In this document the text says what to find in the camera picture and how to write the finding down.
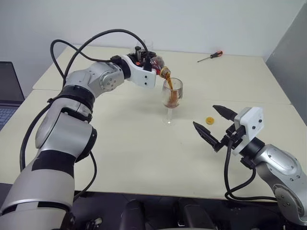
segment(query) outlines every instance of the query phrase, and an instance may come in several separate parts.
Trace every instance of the laptop keyboard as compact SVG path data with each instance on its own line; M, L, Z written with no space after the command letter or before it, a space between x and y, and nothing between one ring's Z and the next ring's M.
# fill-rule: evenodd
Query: laptop keyboard
M0 109L0 125L5 125L16 109Z

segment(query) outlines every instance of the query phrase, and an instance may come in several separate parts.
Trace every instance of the screwdriver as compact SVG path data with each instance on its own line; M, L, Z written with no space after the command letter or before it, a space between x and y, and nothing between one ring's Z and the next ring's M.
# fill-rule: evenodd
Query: screwdriver
M199 60L199 61L197 61L197 62L204 61L204 60L206 60L206 59L208 59L208 58L217 58L217 57L220 57L222 54L223 54L223 52L220 50L220 51L217 51L217 52L214 53L214 54L211 54L209 57L206 57L206 58L204 58L204 59L202 59L202 60Z

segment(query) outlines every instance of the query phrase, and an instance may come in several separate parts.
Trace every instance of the table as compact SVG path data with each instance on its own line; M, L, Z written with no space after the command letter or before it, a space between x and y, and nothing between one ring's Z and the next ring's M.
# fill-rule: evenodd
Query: table
M129 52L126 48L88 46L84 49L85 54L99 59L109 59L113 55ZM73 53L74 50L68 47L58 57L63 71ZM183 81L186 96L201 95L210 100L290 104L262 57L223 55L197 63L197 60L207 54L171 51L157 51L157 54L163 57L165 64L172 71L172 76ZM91 63L82 56L77 56L71 71L86 69ZM131 85L124 84L114 93L129 97L143 95L142 88ZM61 86L61 77L52 64L33 89L61 90Z
M166 108L160 102L160 91L146 91L142 97L105 93L97 98L91 124L98 132L93 148L98 174L89 191L223 198L226 148L215 153L192 125L192 121L204 124L205 118L212 116L215 123L205 126L221 139L231 122L220 117L213 104L237 112L246 106L263 107L265 127L258 137L295 155L307 172L307 128L292 105L206 100L205 96L195 100L184 96L174 110L177 123L166 126L162 123ZM12 184L18 176L19 150L26 129L47 99L58 93L33 90L0 132L0 183ZM37 126L26 149L27 163L36 155L36 130ZM239 156L232 156L230 185L240 184L250 174L239 163ZM75 164L77 190L83 189L92 176L90 157ZM272 196L269 186L258 176L236 194Z

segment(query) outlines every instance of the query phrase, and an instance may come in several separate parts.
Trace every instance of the red screwdriver handle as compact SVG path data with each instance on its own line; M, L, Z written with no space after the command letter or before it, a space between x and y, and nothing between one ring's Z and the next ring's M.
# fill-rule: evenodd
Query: red screwdriver handle
M217 51L214 54L211 54L210 58L217 58L217 57L220 57L222 54L223 54L223 52L220 50L220 51Z

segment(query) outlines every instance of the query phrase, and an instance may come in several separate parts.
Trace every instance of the glass stem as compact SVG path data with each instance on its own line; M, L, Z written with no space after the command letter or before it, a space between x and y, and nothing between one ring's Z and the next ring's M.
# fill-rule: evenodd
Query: glass stem
M167 109L167 122L170 124L172 121L172 114L173 114L173 109L168 108Z

